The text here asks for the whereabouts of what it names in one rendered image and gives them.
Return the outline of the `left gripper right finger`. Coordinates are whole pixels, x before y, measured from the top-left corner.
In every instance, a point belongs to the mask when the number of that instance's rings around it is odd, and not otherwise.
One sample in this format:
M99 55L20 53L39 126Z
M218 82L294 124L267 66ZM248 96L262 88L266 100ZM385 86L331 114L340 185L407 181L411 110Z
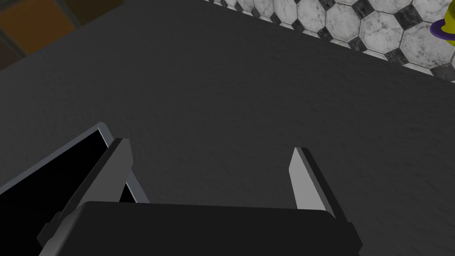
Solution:
M289 176L298 209L326 211L337 220L347 221L333 190L308 148L294 148Z

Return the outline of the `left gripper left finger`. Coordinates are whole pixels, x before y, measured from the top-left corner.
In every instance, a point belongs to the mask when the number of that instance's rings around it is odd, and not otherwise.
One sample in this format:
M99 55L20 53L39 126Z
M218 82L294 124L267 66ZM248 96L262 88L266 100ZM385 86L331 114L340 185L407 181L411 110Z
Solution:
M130 140L116 138L76 189L61 212L46 223L37 240L42 248L54 236L63 220L90 201L118 202L133 165Z

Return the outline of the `yellow and purple object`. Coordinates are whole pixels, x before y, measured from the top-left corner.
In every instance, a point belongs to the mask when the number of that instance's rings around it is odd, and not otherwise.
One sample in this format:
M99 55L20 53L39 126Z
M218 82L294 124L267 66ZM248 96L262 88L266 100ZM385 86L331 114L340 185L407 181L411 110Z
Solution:
M450 6L443 19L430 26L430 33L455 47L455 7Z

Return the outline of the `black tablet with grey frame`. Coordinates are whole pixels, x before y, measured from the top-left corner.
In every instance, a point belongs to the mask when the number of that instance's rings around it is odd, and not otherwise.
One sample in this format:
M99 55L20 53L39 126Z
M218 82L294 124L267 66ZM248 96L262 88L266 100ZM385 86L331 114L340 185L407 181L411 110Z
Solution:
M118 202L86 202L63 220L44 248L37 240L114 139L98 123L0 187L0 256L147 254L130 217L118 216L133 203L147 202L132 170Z

